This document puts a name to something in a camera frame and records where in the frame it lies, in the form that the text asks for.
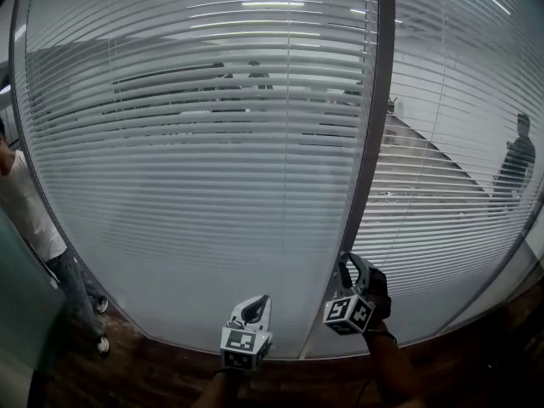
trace cable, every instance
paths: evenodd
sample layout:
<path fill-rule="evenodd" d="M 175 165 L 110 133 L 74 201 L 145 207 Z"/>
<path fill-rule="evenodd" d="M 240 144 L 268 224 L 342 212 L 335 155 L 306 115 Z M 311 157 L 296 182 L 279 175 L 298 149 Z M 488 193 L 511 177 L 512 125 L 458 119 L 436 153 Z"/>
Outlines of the cable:
<path fill-rule="evenodd" d="M 361 398 L 361 396 L 363 395 L 363 393 L 365 392 L 366 388 L 368 387 L 368 384 L 371 383 L 372 379 L 374 379 L 374 378 L 369 377 L 369 378 L 366 380 L 366 382 L 363 384 L 363 386 L 360 388 L 359 396 L 357 396 L 357 400 L 355 401 L 354 408 L 357 408 L 357 406 L 359 406 L 360 398 Z"/>

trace glass wall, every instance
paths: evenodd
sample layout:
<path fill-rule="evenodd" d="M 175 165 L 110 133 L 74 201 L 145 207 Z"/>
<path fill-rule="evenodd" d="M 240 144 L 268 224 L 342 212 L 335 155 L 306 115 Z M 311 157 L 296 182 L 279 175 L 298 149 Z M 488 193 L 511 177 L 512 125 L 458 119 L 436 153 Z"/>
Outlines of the glass wall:
<path fill-rule="evenodd" d="M 407 343 L 471 301 L 535 207 L 544 0 L 396 2 L 390 114 L 354 251 L 388 276 L 388 325 Z M 323 329 L 311 355 L 360 349 Z"/>
<path fill-rule="evenodd" d="M 366 140 L 377 0 L 21 0 L 15 91 L 59 225 L 148 335 L 273 300 L 297 358 Z"/>

